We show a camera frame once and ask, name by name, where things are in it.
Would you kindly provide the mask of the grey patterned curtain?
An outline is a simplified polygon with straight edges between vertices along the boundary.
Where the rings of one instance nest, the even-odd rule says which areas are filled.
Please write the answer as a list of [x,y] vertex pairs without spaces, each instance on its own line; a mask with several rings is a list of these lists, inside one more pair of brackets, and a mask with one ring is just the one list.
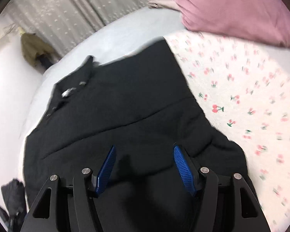
[[109,23],[141,9],[148,0],[12,0],[6,13],[62,57]]

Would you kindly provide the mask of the large black coat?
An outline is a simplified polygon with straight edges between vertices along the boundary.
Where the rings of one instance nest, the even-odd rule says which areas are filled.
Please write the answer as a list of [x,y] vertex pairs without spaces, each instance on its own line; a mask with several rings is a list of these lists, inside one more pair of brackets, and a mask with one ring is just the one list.
[[83,168],[98,172],[115,147],[96,201],[103,230],[192,231],[200,206],[175,166],[176,145],[217,175],[248,178],[242,148],[206,119],[165,40],[104,66],[88,60],[55,86],[26,139],[28,203],[52,174],[71,184]]

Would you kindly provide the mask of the cherry print bed sheet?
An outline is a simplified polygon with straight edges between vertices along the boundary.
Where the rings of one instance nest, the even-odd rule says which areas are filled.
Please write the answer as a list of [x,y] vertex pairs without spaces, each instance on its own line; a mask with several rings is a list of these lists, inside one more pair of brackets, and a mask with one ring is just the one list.
[[87,55],[107,63],[164,37],[210,123],[244,150],[272,231],[290,228],[290,50],[184,29],[180,14],[143,8],[91,35],[43,75],[22,135],[38,125],[54,84]]

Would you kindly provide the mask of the pink pillow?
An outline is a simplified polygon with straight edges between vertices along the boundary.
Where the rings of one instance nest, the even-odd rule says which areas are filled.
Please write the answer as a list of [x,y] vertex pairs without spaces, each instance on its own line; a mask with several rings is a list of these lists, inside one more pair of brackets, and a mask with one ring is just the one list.
[[290,10],[282,0],[175,0],[184,26],[290,49]]

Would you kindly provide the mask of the folded black puffer jacket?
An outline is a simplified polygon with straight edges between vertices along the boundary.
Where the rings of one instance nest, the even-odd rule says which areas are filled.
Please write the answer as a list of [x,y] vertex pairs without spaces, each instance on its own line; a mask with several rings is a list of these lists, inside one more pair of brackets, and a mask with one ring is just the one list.
[[25,189],[22,182],[13,179],[1,187],[5,210],[0,206],[0,218],[8,231],[21,231],[27,215]]

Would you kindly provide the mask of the olive green hanging garment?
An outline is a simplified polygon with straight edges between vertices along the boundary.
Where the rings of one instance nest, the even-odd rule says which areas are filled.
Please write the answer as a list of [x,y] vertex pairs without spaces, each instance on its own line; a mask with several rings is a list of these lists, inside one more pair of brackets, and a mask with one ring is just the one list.
[[50,68],[57,57],[57,51],[35,34],[21,35],[21,50],[26,62],[32,67],[40,64],[44,69]]

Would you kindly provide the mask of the folded striped blanket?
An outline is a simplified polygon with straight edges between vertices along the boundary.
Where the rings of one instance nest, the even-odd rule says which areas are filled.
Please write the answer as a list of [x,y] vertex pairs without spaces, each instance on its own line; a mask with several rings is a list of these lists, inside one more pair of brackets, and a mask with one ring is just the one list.
[[148,0],[148,8],[150,9],[172,9],[180,11],[175,0]]

